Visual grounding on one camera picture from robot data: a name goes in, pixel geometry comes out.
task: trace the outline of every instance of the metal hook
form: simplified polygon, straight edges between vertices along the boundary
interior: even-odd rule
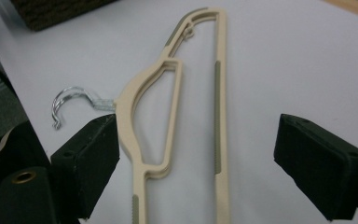
[[[76,92],[69,93],[68,95],[62,97],[61,100],[59,100],[60,96],[68,91],[76,91]],[[56,130],[59,130],[62,125],[60,118],[57,116],[60,107],[70,99],[77,98],[77,97],[86,98],[91,103],[92,107],[94,107],[94,109],[96,110],[111,111],[115,113],[113,100],[94,99],[85,89],[81,87],[77,87],[77,86],[68,87],[60,91],[60,93],[58,93],[56,98],[54,98],[53,105],[51,108],[51,115],[54,119],[53,127]]]

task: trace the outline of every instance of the white tabletop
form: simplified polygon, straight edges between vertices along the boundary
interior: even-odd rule
[[[51,155],[91,119],[85,101],[51,103],[68,86],[114,99],[158,58],[177,22],[199,7],[227,12],[227,134],[232,223],[328,223],[273,161],[281,113],[358,147],[358,15],[323,1],[122,0],[41,32],[0,0],[0,61]],[[213,223],[213,23],[179,48],[184,77],[171,173],[149,180],[149,223]],[[162,158],[173,76],[146,92],[135,129],[147,162]],[[131,223],[131,163],[121,159],[88,223]],[[354,221],[358,223],[358,211]]]

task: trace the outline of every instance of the beige hanger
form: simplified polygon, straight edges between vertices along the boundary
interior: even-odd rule
[[[226,12],[221,8],[200,8],[187,13],[178,23],[172,35],[168,39],[161,55],[156,63],[141,72],[125,87],[120,96],[114,101],[117,114],[118,137],[120,143],[132,162],[133,173],[133,196],[132,196],[132,223],[147,223],[147,202],[145,183],[147,178],[162,178],[171,169],[172,142],[175,130],[176,111],[179,102],[179,92],[182,77],[182,61],[174,58],[174,53],[184,39],[194,35],[194,25],[203,21],[215,21],[216,23],[216,62],[215,75],[215,115],[214,115],[214,138],[215,138],[215,200],[216,200],[216,223],[230,223],[229,194],[228,194],[228,164],[227,164],[227,115],[226,115]],[[133,130],[133,114],[139,99],[143,93],[165,72],[175,72],[175,82],[172,96],[171,114],[168,124],[165,152],[162,164],[152,165],[144,163],[142,150]],[[55,113],[58,108],[69,98],[58,98],[53,103],[53,118],[58,117]]]

